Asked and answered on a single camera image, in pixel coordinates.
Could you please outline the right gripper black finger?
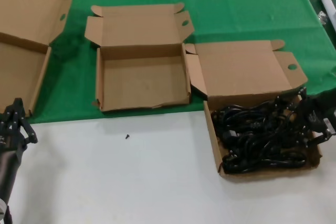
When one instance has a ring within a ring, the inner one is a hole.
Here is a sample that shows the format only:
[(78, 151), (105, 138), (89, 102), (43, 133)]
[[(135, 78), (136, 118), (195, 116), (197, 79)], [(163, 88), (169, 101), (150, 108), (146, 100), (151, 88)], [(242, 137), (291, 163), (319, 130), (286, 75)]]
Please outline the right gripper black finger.
[(284, 93), (284, 100), (287, 103), (286, 108), (290, 111), (294, 111), (306, 98), (307, 88), (304, 86), (286, 91)]
[(324, 133), (315, 136), (313, 132), (301, 133), (299, 135), (298, 144), (303, 147), (313, 147), (324, 143), (330, 139), (330, 134)]

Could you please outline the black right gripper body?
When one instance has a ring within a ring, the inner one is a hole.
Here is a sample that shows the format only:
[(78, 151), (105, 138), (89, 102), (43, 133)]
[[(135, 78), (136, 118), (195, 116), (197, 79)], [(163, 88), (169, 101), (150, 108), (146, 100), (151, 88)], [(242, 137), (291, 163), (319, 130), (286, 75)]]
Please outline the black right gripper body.
[(303, 101), (305, 118), (316, 132), (335, 134), (335, 91), (308, 95)]

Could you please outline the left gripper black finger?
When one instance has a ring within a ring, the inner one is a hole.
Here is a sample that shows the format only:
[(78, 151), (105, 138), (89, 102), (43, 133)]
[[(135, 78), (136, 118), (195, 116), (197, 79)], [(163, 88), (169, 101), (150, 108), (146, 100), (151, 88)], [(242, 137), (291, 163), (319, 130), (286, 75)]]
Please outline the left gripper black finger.
[(6, 117), (10, 117), (14, 114), (17, 114), (19, 118), (25, 118), (26, 113), (22, 98), (15, 98), (13, 104), (6, 107), (5, 109)]
[(23, 127), (24, 131), (27, 133), (27, 137), (24, 138), (24, 144), (36, 144), (38, 143), (37, 135), (35, 131), (33, 130), (32, 126), (29, 124), (26, 118), (20, 118), (19, 119), (20, 126)]

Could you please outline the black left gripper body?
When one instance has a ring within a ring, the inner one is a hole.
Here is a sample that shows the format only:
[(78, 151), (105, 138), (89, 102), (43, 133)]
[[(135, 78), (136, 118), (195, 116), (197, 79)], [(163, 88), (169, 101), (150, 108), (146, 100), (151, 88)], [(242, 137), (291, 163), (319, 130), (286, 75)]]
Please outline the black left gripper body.
[(1, 154), (10, 151), (22, 154), (27, 149), (21, 133), (21, 119), (25, 116), (25, 112), (1, 113)]

